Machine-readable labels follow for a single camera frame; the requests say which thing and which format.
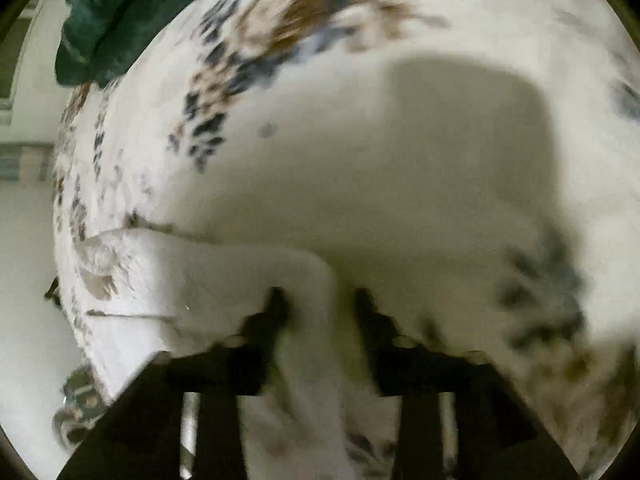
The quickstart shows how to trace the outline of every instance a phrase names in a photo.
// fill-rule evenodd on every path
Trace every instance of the black metal bracket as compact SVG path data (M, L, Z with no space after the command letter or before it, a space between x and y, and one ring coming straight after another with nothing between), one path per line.
M202 354L159 354L90 432L58 480L177 480L184 392L199 392L194 480L246 480L238 396L260 394L280 330L284 292L238 335ZM354 296L369 370L383 396L402 397L393 480L444 480L438 394L456 396L458 480L577 480L559 446L498 372L431 352L377 312L368 291Z
M402 397L394 480L445 479L441 392L456 396L457 480L578 480L561 448L493 366L411 342L377 312L365 289L356 291L354 303L380 393Z

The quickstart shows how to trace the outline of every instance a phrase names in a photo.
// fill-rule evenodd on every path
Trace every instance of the white wall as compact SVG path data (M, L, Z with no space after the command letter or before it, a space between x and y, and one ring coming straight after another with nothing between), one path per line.
M18 72L12 122L0 126L0 142L55 142L69 89L56 83L54 63L65 0L43 0L31 25Z
M40 480L68 456L51 418L81 355L64 315L42 297L56 275L50 186L0 182L0 424Z

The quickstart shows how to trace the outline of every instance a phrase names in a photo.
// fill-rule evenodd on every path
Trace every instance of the bed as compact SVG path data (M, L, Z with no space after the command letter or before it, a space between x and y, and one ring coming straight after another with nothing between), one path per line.
M639 71L605 0L195 0L60 129L61 298L104 396L178 349L104 315L79 245L280 244L487 354L596 478L638 408ZM387 478L394 408L345 398L355 478Z

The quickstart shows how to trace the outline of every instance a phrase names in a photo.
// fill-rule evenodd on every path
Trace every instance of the green fabric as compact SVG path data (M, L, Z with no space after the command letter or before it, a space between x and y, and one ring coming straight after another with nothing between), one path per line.
M66 0L71 14L56 57L61 85L123 75L167 23L193 0Z

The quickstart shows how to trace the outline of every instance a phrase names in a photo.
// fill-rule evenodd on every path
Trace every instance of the window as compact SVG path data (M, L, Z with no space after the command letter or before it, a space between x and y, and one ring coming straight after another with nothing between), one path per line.
M31 22L36 17L39 3L40 0L30 0L6 38L0 43L0 124L11 123L22 46L29 33Z

